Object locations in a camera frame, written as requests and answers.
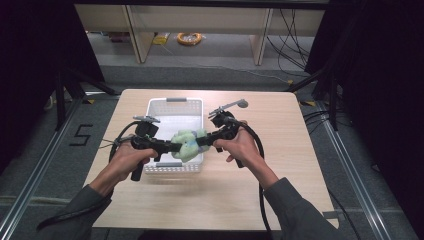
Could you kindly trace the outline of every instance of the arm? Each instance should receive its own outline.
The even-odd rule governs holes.
[[[258,179],[265,190],[264,196],[278,217],[283,239],[344,239],[286,178],[278,179],[245,129],[240,128],[232,140],[216,140],[214,147],[227,150],[230,153],[227,162],[234,159],[242,161]]]
[[[156,157],[153,149],[136,150],[129,141],[121,143],[110,163],[85,186],[72,201],[55,217],[39,225],[43,227],[38,237],[40,239],[89,239],[91,227],[103,211],[109,206],[113,188],[136,169],[137,164],[149,162],[151,157]],[[90,211],[78,217],[69,218],[69,214],[80,211]]]

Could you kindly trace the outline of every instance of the gray floor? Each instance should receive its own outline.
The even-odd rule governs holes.
[[[146,63],[138,64],[130,43],[111,43],[108,37],[100,34],[88,35],[107,83],[117,89],[131,87],[191,89],[199,86],[200,78],[203,81],[202,89],[283,91],[288,86],[287,81],[298,82],[302,79],[279,70],[278,55],[269,43],[266,46],[263,64],[255,66],[248,36],[205,34],[202,42],[193,47],[179,45],[175,36],[175,34],[170,36],[165,47],[152,46]],[[281,46],[278,37],[273,36],[271,40]],[[299,38],[299,42],[303,48],[310,49],[313,38]],[[291,50],[287,50],[286,53],[301,62],[299,54]],[[285,71],[304,74],[287,60],[280,59],[280,64]],[[237,80],[239,82],[234,84],[228,81],[232,78],[241,80]],[[310,93],[313,87],[314,84],[311,84],[298,91],[298,99],[311,100]],[[60,143],[60,150],[56,153],[16,227],[12,239],[34,239],[36,224],[60,209],[64,204],[63,201],[71,199],[81,188],[84,176],[94,158],[95,149],[106,144],[102,142],[102,137],[116,103],[116,99],[97,99],[93,104],[82,104],[78,108],[76,117]],[[300,108],[303,114],[317,111],[316,107],[311,106]],[[382,176],[370,168],[372,159],[354,127],[349,126],[348,116],[341,113],[338,117],[342,123],[339,124],[339,134],[392,239],[418,239]],[[80,124],[93,125],[84,130],[91,135],[90,140],[87,146],[70,147],[70,143],[81,140],[74,138]],[[38,121],[38,126],[31,133],[26,151],[14,159],[0,176],[0,216],[7,213],[13,199],[19,195],[43,149],[54,134],[54,108],[46,111]],[[323,124],[311,123],[308,124],[308,129],[313,131],[311,140],[328,188],[344,206],[362,239],[378,239],[370,227]],[[334,201],[333,204],[337,212],[341,213],[341,207]],[[348,239],[356,239],[352,227],[342,215],[339,229]],[[143,230],[138,229],[94,229],[92,239],[137,239],[142,232]]]

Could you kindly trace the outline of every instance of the hand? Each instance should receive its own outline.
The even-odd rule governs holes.
[[[134,149],[129,140],[122,142],[110,163],[90,183],[90,187],[106,196],[116,184],[127,179],[139,162],[146,164],[150,158],[157,155],[158,153],[153,149]]]
[[[218,139],[213,143],[213,146],[216,148],[223,148],[230,153],[227,162],[238,159],[249,169],[253,167],[255,163],[264,162],[259,154],[253,137],[243,127],[239,128],[234,139]]]
[[[213,146],[230,152],[227,162],[234,159],[240,160],[258,179],[263,189],[268,189],[278,181],[277,175],[259,154],[253,137],[243,127],[239,128],[236,137],[232,140],[218,139]]]

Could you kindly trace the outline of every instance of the wooden table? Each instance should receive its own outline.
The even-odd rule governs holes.
[[[300,194],[320,212],[334,211],[295,95],[277,92],[125,90],[104,139],[114,140],[133,115],[145,115],[151,98],[198,97],[204,103],[204,127],[216,131],[208,113],[244,98],[247,108],[229,109],[238,120],[247,120],[261,138],[265,158],[279,177],[287,177]],[[86,183],[106,166],[109,149],[99,149]],[[95,227],[264,230],[258,182],[227,153],[211,148],[204,154],[200,173],[143,174],[140,182],[129,178],[115,188],[113,201]],[[271,229],[280,230],[277,217],[266,202]],[[338,221],[330,222],[338,227]]]

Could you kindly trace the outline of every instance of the gray rod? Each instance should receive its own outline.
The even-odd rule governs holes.
[[[75,115],[76,110],[81,105],[82,99],[73,99],[69,110],[67,111],[68,117],[65,122],[62,124],[62,127],[53,134],[52,139],[50,140],[46,150],[41,156],[40,160],[38,160],[37,165],[32,171],[30,177],[25,183],[24,188],[20,192],[19,196],[16,198],[12,207],[9,209],[6,217],[2,220],[0,225],[0,236],[2,240],[10,239],[15,228],[17,227],[19,221],[24,214],[29,201],[31,200],[32,195],[40,184],[41,180],[47,168],[53,159],[57,148],[63,138],[64,133],[66,133],[69,123],[71,122],[73,116]]]
[[[325,111],[324,104],[322,102],[317,102],[317,107],[319,111]],[[349,178],[352,188],[356,193],[356,196],[359,200],[359,203],[364,210],[365,216],[370,223],[370,226],[374,232],[374,235],[377,239],[392,239],[387,230],[386,224],[384,223],[383,218],[378,212],[377,207],[375,206],[373,200],[371,199],[370,194],[368,193],[367,188],[365,187],[361,176],[356,170],[355,164],[350,158],[349,153],[347,152],[343,141],[340,138],[340,135],[337,131],[333,130],[333,127],[328,121],[324,122],[325,129],[327,130],[328,136],[330,137],[331,142],[336,149],[337,155],[339,156],[340,162],[343,165],[343,168],[346,171],[346,174]]]

